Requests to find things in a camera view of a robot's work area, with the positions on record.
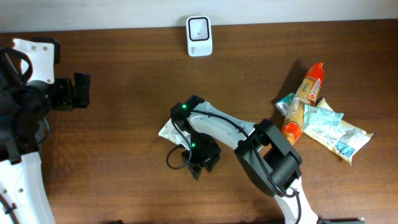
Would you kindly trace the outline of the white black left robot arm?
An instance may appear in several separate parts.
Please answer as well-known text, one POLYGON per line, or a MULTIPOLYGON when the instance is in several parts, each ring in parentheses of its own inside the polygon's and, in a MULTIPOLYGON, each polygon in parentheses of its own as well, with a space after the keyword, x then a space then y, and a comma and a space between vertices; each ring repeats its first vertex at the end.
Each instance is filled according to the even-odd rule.
POLYGON ((89 74, 49 84, 33 81, 33 71, 28 55, 1 48, 1 223, 55 223, 40 156, 50 132, 46 116, 90 104, 89 74))

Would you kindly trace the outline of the orange brown pasta packet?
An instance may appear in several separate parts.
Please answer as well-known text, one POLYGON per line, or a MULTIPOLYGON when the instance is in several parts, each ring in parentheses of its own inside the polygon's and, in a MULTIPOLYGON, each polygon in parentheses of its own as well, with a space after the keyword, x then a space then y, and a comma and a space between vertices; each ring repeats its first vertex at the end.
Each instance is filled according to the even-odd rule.
POLYGON ((282 134, 291 145, 303 134, 305 106, 315 106, 323 78, 323 63, 319 62, 308 70, 289 105, 282 125, 282 134))

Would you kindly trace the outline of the white cream tube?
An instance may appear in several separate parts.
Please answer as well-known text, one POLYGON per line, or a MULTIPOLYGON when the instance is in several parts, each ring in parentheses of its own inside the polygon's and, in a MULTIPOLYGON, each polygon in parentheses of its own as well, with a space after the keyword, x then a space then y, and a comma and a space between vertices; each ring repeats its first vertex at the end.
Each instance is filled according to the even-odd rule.
POLYGON ((186 131, 180 131, 186 140, 182 137, 182 135, 175 129, 172 124, 172 120, 169 119, 163 128, 159 131, 158 135, 176 145, 184 145, 185 147, 188 146, 188 143, 191 143, 190 134, 186 131))

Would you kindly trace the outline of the teal snack packet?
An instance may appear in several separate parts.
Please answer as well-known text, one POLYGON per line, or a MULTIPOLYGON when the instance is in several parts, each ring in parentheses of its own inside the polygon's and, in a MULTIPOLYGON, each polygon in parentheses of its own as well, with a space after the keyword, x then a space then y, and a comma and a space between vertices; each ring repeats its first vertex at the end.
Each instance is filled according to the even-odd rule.
POLYGON ((343 113, 332 110, 317 108, 310 105, 304 107, 304 129, 337 127, 343 119, 343 113))

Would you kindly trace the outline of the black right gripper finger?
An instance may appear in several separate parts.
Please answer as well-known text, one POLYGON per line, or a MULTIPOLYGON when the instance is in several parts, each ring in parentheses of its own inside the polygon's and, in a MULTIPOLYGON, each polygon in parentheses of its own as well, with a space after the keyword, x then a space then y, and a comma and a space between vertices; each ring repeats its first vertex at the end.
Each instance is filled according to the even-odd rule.
POLYGON ((215 165, 217 165, 218 161, 220 160, 219 157, 214 157, 211 158, 207 163, 206 163, 206 171, 211 172, 214 168, 215 165))
POLYGON ((198 180, 201 175, 202 168, 198 165, 189 166, 189 170, 195 180, 198 180))

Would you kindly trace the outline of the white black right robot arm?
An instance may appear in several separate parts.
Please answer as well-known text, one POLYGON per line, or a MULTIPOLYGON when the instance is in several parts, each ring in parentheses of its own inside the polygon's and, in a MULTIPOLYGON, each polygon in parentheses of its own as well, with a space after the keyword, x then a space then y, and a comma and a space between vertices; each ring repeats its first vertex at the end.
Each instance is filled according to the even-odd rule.
POLYGON ((177 103, 165 125, 176 147, 188 154, 184 166, 212 166, 219 142, 233 149, 250 181, 274 198, 285 223, 326 223, 310 207, 302 187, 302 158, 270 120, 242 121, 198 96, 177 103))

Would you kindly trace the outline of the yellow blue chip bag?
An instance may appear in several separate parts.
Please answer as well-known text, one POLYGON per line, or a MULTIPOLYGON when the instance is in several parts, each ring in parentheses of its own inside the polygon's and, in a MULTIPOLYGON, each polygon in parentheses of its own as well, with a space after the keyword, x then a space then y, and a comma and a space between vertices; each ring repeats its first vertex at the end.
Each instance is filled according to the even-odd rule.
MULTIPOLYGON (((324 98, 314 107, 334 111, 324 98)), ((368 133, 343 119, 337 127, 303 129, 303 131, 306 135, 325 146, 331 152, 334 152, 350 165, 353 164, 353 156, 365 148, 375 136, 374 133, 368 133)))

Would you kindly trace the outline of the green Kleenex tissue pack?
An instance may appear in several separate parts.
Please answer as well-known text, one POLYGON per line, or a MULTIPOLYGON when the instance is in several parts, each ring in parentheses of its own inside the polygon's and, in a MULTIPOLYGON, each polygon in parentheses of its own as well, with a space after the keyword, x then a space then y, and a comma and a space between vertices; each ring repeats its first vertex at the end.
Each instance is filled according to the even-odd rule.
POLYGON ((275 103, 275 107, 277 110, 285 116, 286 113, 288 112, 290 108, 290 104, 295 96, 295 93, 289 93, 285 97, 283 97, 281 100, 279 100, 277 103, 275 103))

